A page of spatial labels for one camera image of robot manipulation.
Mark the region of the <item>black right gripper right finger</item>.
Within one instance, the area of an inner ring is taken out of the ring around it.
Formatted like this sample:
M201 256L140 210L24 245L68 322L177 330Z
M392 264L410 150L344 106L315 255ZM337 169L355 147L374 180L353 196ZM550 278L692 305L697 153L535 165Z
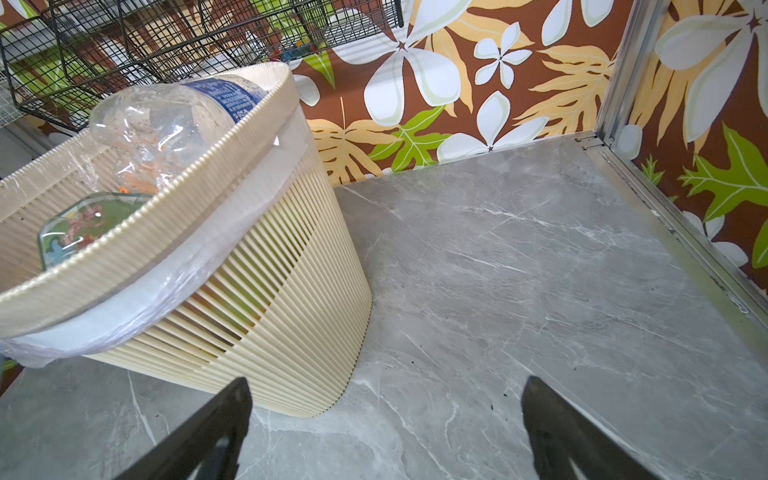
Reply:
M657 476L537 376L520 399L540 479L655 479Z

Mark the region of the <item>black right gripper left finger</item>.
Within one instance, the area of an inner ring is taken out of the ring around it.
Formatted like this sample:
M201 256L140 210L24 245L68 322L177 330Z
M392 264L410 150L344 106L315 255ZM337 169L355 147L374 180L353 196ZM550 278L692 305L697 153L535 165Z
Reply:
M251 411L247 379L236 378L118 477L234 479Z

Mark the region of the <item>clear bottle blue label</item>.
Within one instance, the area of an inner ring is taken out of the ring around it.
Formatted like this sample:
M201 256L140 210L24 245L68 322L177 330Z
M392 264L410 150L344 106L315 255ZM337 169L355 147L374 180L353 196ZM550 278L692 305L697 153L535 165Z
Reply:
M156 194L268 94L238 75L129 87L91 110L89 131L117 154L123 193Z

